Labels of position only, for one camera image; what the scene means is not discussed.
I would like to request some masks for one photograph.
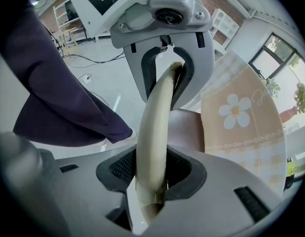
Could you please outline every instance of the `white floor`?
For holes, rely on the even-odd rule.
[[[106,61],[121,54],[122,49],[113,47],[110,38],[99,39],[97,42],[86,41],[78,45],[74,54],[83,55],[91,60]],[[156,58],[157,78],[168,68],[173,61],[182,58],[175,54],[172,47]],[[118,59],[104,64],[94,64],[86,59],[72,56],[66,58],[67,66],[71,72],[80,78],[91,73],[91,83],[86,84],[83,78],[79,81],[90,91],[100,95],[108,103],[109,107],[116,111],[122,119],[136,132],[139,131],[145,103],[141,99],[126,58]],[[105,146],[90,145],[81,148],[66,148],[34,143],[38,148],[45,148],[53,152],[54,157],[68,158],[87,154],[94,154],[110,150],[127,144],[135,144],[136,140],[122,141],[115,144],[108,142]]]

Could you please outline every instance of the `tan patterned paper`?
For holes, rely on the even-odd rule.
[[[258,75],[233,51],[215,63],[201,117],[206,153],[237,162],[282,195],[286,149],[278,111]]]

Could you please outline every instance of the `screw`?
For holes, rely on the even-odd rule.
[[[195,13],[195,17],[197,18],[197,19],[203,19],[204,18],[204,12],[202,12],[202,11],[198,11],[198,12],[196,12]]]

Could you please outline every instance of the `tree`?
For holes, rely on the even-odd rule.
[[[293,52],[293,50],[285,42],[278,38],[273,38],[270,44],[275,49],[273,52],[280,57],[282,61],[285,61]],[[296,55],[290,62],[290,66],[295,67],[299,64],[299,62],[300,57]]]

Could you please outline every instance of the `gray plastic housing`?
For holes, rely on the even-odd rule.
[[[3,179],[13,197],[46,231],[73,237],[134,236],[106,218],[113,210],[125,206],[125,195],[107,190],[96,176],[100,163],[130,146],[55,160],[51,152],[39,153],[24,139],[15,136],[8,140],[6,143],[0,137]],[[191,197],[166,201],[142,236],[254,235],[285,208],[286,204],[280,206],[281,199],[267,185],[240,165],[201,152],[172,149],[203,164],[206,181]],[[76,164],[78,168],[62,173],[60,167],[69,164]],[[17,170],[12,172],[17,175],[11,175],[12,169]],[[240,187],[250,188],[271,211],[257,224],[234,192]]]
[[[182,17],[177,24],[157,19],[157,12],[169,10]],[[195,17],[202,13],[203,18]],[[156,83],[156,56],[168,44],[185,65],[174,89],[171,109],[188,103],[207,83],[213,73],[214,48],[209,30],[212,20],[200,0],[147,0],[134,4],[110,29],[113,46],[123,48],[139,93],[147,102]]]

